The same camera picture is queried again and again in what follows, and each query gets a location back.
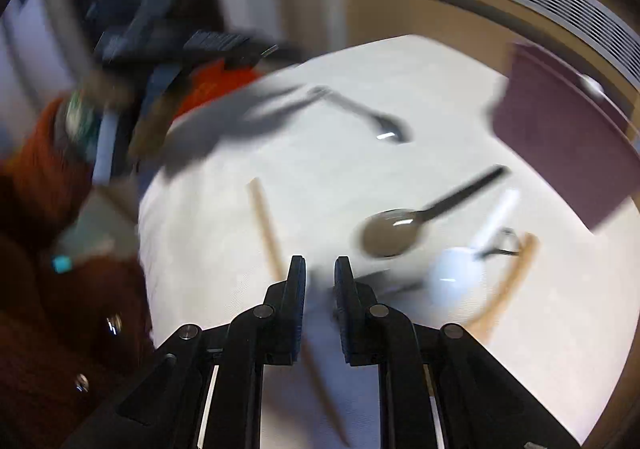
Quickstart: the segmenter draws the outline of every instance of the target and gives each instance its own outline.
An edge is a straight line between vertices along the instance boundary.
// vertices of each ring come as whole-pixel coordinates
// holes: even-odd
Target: wooden stick
[[[282,264],[282,259],[280,257],[280,248],[276,241],[275,234],[273,233],[273,228],[271,227],[271,220],[262,192],[260,180],[254,178],[251,182],[249,182],[248,190],[249,194],[251,195],[252,203],[254,205],[254,212],[255,216],[258,219],[258,225],[260,225],[262,241],[264,241],[264,246],[267,249],[267,257],[269,260],[271,275],[273,276],[273,280],[276,282],[284,281],[284,279],[286,279],[285,267]],[[316,364],[316,361],[313,357],[313,352],[311,351],[310,346],[304,340],[304,338],[300,343],[300,356],[302,363],[306,366],[309,378],[311,379],[311,385],[316,393],[316,396],[318,396],[326,417],[328,418],[336,434],[340,438],[340,441],[345,446],[351,447],[349,438],[347,437],[346,429],[344,427],[344,424],[342,423],[340,414],[338,413],[338,409],[333,403],[331,396],[329,395],[329,392],[327,391],[324,382],[322,381],[322,376],[320,374],[318,365]]]
[[[525,234],[520,254],[513,260],[507,278],[500,285],[498,293],[479,317],[473,318],[465,325],[466,331],[479,342],[487,342],[490,339],[498,319],[524,281],[539,244],[540,241],[536,236],[530,233]]]

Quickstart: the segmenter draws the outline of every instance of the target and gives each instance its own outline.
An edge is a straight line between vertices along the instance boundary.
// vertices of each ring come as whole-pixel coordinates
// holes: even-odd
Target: black handle
[[[508,174],[509,169],[505,166],[498,166],[492,169],[488,174],[481,176],[476,181],[471,182],[466,187],[456,191],[455,193],[450,194],[447,197],[444,197],[442,200],[437,201],[431,206],[423,209],[421,211],[416,211],[415,214],[421,222],[428,222],[429,220],[433,220],[434,218],[440,216],[441,214],[446,213],[463,203],[467,198],[476,194],[479,190],[488,186],[496,180],[500,178],[504,174]]]

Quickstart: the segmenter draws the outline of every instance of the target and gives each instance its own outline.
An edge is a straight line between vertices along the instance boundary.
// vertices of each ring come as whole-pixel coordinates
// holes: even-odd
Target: wooden utensil
[[[258,219],[260,232],[262,233],[262,240],[264,241],[264,246],[267,249],[267,257],[269,260],[271,275],[273,276],[273,280],[276,282],[284,281],[284,279],[286,278],[285,267],[282,264],[280,249],[278,247],[273,228],[271,227],[268,207],[264,199],[260,180],[254,178],[251,182],[249,182],[248,190],[249,194],[251,195],[252,203],[254,205],[254,212],[256,218]],[[316,396],[318,396],[318,400],[320,401],[322,408],[324,409],[325,415],[329,419],[332,427],[335,429],[335,432],[340,438],[340,441],[346,447],[351,447],[351,444],[347,437],[346,429],[344,427],[344,424],[342,423],[342,419],[340,418],[340,414],[338,413],[338,410],[333,403],[329,392],[326,390],[324,382],[322,381],[322,376],[320,375],[318,364],[316,363],[311,348],[305,341],[304,337],[302,338],[302,342],[300,343],[300,356],[303,365],[306,366],[306,369],[309,373],[312,387],[316,393]]]
[[[537,236],[531,233],[525,234],[520,248],[520,255],[513,260],[508,275],[500,285],[498,293],[489,302],[481,315],[465,324],[466,331],[475,337],[478,342],[485,343],[491,338],[498,319],[507,309],[511,299],[513,299],[516,291],[527,276],[527,271],[538,252],[539,244],[540,241]]]

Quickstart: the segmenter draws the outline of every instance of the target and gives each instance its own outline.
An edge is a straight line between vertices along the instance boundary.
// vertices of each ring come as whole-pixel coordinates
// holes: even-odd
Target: white table
[[[350,257],[356,275],[387,267],[401,275],[424,273],[441,249],[468,242],[504,187],[517,187],[522,200],[508,224],[534,233],[542,246],[486,347],[583,442],[619,378],[638,321],[640,214],[625,201],[589,232],[491,133],[486,112],[505,82],[444,45],[405,36],[280,71],[187,115],[172,131],[167,168],[140,212],[156,344],[181,324],[216,326],[262,302],[271,275],[246,190],[256,176],[283,257],[303,255],[314,280],[327,287],[338,255]],[[326,102],[277,116],[316,85],[399,116],[413,142],[376,140],[370,122]],[[295,86],[301,87],[256,102]],[[247,108],[242,122],[225,121],[229,112]],[[421,207],[494,164],[508,166],[510,177],[434,222],[417,249],[376,261],[358,248],[356,233],[366,217]],[[305,335],[350,423],[354,447],[374,447],[376,373],[347,367],[337,331],[316,316],[312,310],[305,316]],[[314,447],[321,440],[338,447],[306,395],[299,366],[266,373],[262,446]],[[287,392],[292,382],[295,390]]]

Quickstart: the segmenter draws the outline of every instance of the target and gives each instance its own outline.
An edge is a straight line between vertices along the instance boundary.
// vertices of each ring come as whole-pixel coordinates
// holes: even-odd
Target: metal spoon
[[[374,112],[367,108],[367,106],[348,99],[344,95],[330,89],[328,86],[316,86],[309,90],[309,94],[313,97],[327,99],[350,112],[373,120],[378,127],[378,134],[376,136],[378,140],[389,140],[397,144],[411,142],[407,126],[394,116]]]
[[[362,230],[363,250],[373,257],[392,257],[406,252],[417,241],[425,223],[450,211],[508,172],[505,166],[497,166],[466,187],[419,211],[393,209],[373,215]]]

